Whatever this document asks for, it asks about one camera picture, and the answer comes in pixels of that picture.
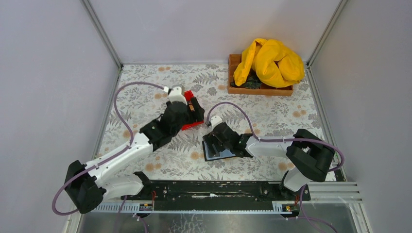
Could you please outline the black card holder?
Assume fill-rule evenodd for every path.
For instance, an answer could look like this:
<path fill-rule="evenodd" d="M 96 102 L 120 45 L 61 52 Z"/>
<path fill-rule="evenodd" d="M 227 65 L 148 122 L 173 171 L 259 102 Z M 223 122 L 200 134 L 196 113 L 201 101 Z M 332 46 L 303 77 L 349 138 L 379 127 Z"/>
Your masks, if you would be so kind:
<path fill-rule="evenodd" d="M 210 150 L 205 141 L 203 141 L 202 144 L 203 144 L 204 160 L 206 162 L 235 157 L 235 155 L 232 154 L 229 150 L 216 152 L 215 150 L 214 151 Z"/>

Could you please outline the red plastic bin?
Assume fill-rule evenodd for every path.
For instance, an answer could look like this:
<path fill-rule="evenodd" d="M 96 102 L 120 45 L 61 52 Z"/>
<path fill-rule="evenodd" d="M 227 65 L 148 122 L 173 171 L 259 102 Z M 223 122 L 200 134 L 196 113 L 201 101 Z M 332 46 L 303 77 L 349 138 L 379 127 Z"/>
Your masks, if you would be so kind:
<path fill-rule="evenodd" d="M 194 96 L 192 91 L 186 91 L 184 93 L 184 97 L 188 104 L 189 122 L 188 124 L 182 126 L 183 131 L 193 128 L 197 125 L 203 124 L 205 113 L 205 110 L 200 106 L 197 98 Z"/>

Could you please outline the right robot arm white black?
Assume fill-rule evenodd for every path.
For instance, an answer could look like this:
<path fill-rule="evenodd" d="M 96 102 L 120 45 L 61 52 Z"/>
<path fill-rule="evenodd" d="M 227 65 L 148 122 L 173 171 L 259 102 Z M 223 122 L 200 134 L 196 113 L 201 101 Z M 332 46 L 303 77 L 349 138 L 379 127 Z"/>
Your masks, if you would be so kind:
<path fill-rule="evenodd" d="M 203 147 L 206 161 L 257 156 L 287 158 L 294 167 L 284 174 L 279 188 L 291 192 L 309 182 L 324 182 L 335 155 L 332 147 L 305 129 L 297 130 L 291 138 L 257 138 L 252 133 L 239 134 L 224 122 L 203 136 Z"/>

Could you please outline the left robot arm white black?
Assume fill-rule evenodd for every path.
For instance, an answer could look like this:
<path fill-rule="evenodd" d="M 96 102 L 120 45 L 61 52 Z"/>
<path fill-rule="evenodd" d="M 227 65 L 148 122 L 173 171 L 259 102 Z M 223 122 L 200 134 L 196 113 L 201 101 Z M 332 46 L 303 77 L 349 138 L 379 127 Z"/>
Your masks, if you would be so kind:
<path fill-rule="evenodd" d="M 111 153 L 82 164 L 76 160 L 68 167 L 64 190 L 81 214 L 95 209 L 102 201 L 125 195 L 137 195 L 148 178 L 129 175 L 114 178 L 113 174 L 133 159 L 149 155 L 171 142 L 186 125 L 202 123 L 204 109 L 196 97 L 186 104 L 167 102 L 164 114 L 142 127 L 132 139 Z"/>

